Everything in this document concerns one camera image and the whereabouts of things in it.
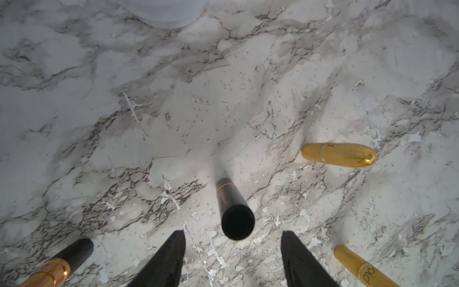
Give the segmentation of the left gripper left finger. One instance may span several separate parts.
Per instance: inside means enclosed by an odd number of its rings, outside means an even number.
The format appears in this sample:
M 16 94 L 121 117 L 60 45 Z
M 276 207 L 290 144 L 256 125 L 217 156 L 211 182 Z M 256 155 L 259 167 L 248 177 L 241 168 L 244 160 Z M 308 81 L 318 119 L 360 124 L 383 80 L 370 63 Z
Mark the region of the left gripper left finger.
M 184 231 L 174 231 L 128 287 L 177 287 L 185 248 Z

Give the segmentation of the black lipstick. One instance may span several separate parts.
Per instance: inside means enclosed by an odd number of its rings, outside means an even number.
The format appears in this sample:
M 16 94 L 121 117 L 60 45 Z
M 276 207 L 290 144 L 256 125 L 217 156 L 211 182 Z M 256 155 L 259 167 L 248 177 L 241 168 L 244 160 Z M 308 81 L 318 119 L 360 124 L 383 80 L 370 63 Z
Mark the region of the black lipstick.
M 34 271 L 20 287 L 59 287 L 92 255 L 90 239 L 78 239 Z
M 246 239 L 255 227 L 252 210 L 231 179 L 220 179 L 216 189 L 224 234 L 231 240 Z

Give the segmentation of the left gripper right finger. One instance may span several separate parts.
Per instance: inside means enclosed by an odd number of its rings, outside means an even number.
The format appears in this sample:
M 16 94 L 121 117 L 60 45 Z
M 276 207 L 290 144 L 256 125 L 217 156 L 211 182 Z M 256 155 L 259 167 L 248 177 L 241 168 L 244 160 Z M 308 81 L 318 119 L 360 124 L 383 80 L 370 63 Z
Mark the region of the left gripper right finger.
M 292 231 L 284 231 L 281 253 L 288 287 L 339 287 Z

